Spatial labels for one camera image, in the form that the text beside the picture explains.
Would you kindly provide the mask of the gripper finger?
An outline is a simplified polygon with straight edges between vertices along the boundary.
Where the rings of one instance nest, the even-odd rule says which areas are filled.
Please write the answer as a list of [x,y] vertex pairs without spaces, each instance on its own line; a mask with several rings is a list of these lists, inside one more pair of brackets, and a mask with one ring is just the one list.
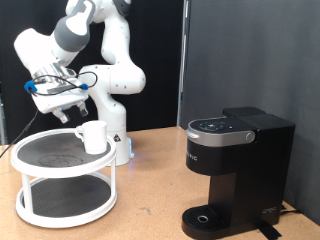
[[86,108],[86,104],[84,101],[79,101],[77,103],[77,107],[79,109],[79,114],[82,116],[82,117],[85,117],[88,115],[88,110]]
[[56,116],[63,124],[70,120],[69,116],[65,113],[65,108],[56,107],[52,110],[52,114]]

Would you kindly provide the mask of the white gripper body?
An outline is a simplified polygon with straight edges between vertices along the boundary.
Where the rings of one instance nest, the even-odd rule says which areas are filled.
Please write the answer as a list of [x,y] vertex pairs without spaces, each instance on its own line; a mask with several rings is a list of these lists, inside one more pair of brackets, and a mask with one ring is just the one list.
[[80,105],[88,98],[88,85],[76,79],[71,79],[70,83],[37,83],[35,88],[36,91],[32,93],[32,98],[38,110],[43,114]]

